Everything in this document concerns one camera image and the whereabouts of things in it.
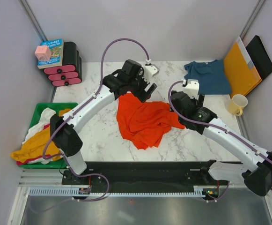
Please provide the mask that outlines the orange t shirt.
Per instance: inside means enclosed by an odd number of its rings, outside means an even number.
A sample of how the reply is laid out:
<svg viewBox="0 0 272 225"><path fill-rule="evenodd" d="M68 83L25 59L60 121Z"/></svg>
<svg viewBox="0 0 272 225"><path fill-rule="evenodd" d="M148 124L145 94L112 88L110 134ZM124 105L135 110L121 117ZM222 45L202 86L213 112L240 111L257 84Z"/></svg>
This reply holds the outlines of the orange t shirt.
<svg viewBox="0 0 272 225"><path fill-rule="evenodd" d="M168 103L142 103L132 93L119 97L117 121L122 138L139 150L158 147L163 135L172 128L185 129Z"/></svg>

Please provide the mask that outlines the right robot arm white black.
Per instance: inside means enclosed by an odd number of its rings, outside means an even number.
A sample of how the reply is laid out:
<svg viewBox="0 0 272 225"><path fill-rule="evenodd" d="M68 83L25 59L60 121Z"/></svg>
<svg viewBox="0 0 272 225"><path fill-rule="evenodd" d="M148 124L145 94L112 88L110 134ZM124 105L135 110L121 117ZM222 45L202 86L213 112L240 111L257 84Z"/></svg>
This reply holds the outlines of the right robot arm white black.
<svg viewBox="0 0 272 225"><path fill-rule="evenodd" d="M240 160L239 164L210 160L200 173L203 183L209 185L216 180L244 183L258 196L266 196L272 190L272 151L236 134L214 112L198 107L182 91L170 91L169 103L187 129L215 141Z"/></svg>

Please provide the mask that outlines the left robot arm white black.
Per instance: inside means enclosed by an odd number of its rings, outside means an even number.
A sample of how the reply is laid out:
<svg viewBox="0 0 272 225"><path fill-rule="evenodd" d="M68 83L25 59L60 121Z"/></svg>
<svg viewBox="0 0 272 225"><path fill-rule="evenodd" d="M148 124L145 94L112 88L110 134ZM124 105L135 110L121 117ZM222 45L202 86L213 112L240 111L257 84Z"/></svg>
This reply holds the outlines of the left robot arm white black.
<svg viewBox="0 0 272 225"><path fill-rule="evenodd" d="M140 102L147 101L157 85L151 80L159 73L154 64L140 65L126 60L121 69L105 76L102 85L91 96L62 116L51 117L50 132L53 143L61 150L64 160L73 171L78 184L88 181L87 165L81 153L82 128L105 106L126 93L132 93Z"/></svg>

